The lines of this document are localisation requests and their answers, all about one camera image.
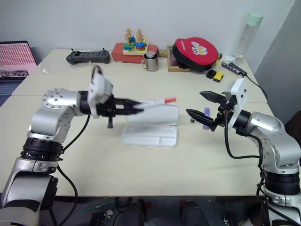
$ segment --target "water bottle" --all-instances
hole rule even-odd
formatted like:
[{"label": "water bottle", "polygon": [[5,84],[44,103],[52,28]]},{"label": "water bottle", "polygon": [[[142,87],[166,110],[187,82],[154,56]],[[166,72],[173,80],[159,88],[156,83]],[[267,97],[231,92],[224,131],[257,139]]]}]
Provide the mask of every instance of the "water bottle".
[{"label": "water bottle", "polygon": [[246,20],[246,25],[238,41],[236,50],[233,54],[234,63],[240,65],[253,41],[263,16],[254,12],[250,12]]}]

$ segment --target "bottle cap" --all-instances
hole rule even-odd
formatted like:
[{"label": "bottle cap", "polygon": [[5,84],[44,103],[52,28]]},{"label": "bottle cap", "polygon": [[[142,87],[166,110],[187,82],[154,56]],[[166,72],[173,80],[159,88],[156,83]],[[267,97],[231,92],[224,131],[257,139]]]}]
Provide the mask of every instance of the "bottle cap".
[{"label": "bottle cap", "polygon": [[246,24],[252,27],[259,27],[263,19],[263,15],[255,12],[249,12]]},{"label": "bottle cap", "polygon": [[156,56],[156,53],[153,51],[146,52],[146,57],[149,59],[153,59],[153,58],[155,58],[155,56]]}]

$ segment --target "white table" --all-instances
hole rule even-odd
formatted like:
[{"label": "white table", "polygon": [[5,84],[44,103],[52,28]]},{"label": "white table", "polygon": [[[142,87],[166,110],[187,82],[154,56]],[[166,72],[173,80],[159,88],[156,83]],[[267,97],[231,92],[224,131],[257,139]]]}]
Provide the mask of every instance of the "white table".
[{"label": "white table", "polygon": [[[63,87],[69,90],[87,90],[93,65],[71,65],[65,58],[70,50],[55,49],[47,57],[46,63],[41,63],[36,71],[28,76],[13,92],[16,96],[42,96],[47,90]],[[234,74],[220,66],[216,71],[224,72],[221,82],[215,82],[202,74],[196,73],[169,73],[167,58],[159,58],[159,70],[156,72],[144,71],[140,64],[116,63],[99,64],[105,76],[114,85],[116,97],[128,97],[143,100],[153,100],[168,96],[177,98],[190,96],[202,98],[198,93],[204,90],[223,92],[227,85],[241,76]],[[254,80],[247,63],[241,66],[249,77]],[[50,74],[41,74],[46,69]],[[266,103],[262,91],[246,80],[249,98],[248,102]]]},{"label": "white table", "polygon": [[[224,80],[216,83],[202,75],[168,73],[167,68],[149,73],[135,64],[101,66],[113,83],[117,97],[153,100],[177,96],[180,107],[178,146],[172,149],[123,146],[120,135],[126,123],[124,116],[113,119],[114,129],[107,129],[106,118],[91,119],[86,131],[62,155],[64,160],[60,162],[63,171],[77,186],[79,195],[255,194],[260,179],[258,160],[231,159],[224,145],[223,128],[217,128],[214,133],[203,130],[201,124],[190,123],[185,112],[186,108],[203,111],[204,107],[209,107],[211,117],[215,117],[218,104],[205,100],[199,91],[220,93],[237,75],[225,73]],[[91,67],[77,67],[53,74],[31,74],[0,108],[0,151],[4,160],[0,164],[0,190],[22,150],[30,118],[41,106],[40,95],[53,87],[86,90],[90,72]],[[248,88],[249,100],[254,94],[259,101],[253,97],[245,110],[272,114],[261,91],[254,88]],[[86,116],[73,119],[65,145],[77,135],[85,120]],[[234,131],[229,136],[234,155],[257,154],[256,146],[247,138]],[[68,182],[59,173],[55,176],[59,178],[57,195],[73,195]]]}]

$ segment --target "wooden toy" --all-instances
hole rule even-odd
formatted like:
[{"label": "wooden toy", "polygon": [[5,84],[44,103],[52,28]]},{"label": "wooden toy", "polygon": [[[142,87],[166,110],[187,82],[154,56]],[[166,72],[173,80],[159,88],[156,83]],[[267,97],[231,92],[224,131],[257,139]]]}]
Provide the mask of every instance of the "wooden toy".
[{"label": "wooden toy", "polygon": [[[124,54],[124,43],[116,43],[111,55],[113,60],[116,62],[123,62],[123,63],[135,63],[135,64],[141,64],[141,61],[144,59],[143,55],[131,55],[132,51],[128,54]],[[155,45],[148,45],[147,46],[148,51],[153,51],[155,53],[158,53],[158,47]]]},{"label": "wooden toy", "polygon": [[131,51],[133,50],[134,46],[135,46],[135,41],[132,41],[132,34],[131,34],[131,30],[128,28],[126,30],[126,34],[124,35],[126,38],[126,43],[124,43],[123,49],[126,51]]},{"label": "wooden toy", "polygon": [[131,30],[126,30],[126,43],[123,47],[124,55],[144,55],[148,50],[148,43],[141,33],[141,29],[138,28],[136,32],[136,39],[131,34]]}]

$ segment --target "metal mug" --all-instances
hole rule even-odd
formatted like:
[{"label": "metal mug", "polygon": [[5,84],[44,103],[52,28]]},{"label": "metal mug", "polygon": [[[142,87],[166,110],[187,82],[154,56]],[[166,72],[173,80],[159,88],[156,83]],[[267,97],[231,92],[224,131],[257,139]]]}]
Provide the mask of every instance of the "metal mug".
[{"label": "metal mug", "polygon": [[159,69],[157,53],[148,51],[143,56],[144,59],[141,61],[141,65],[145,70],[155,72]]}]

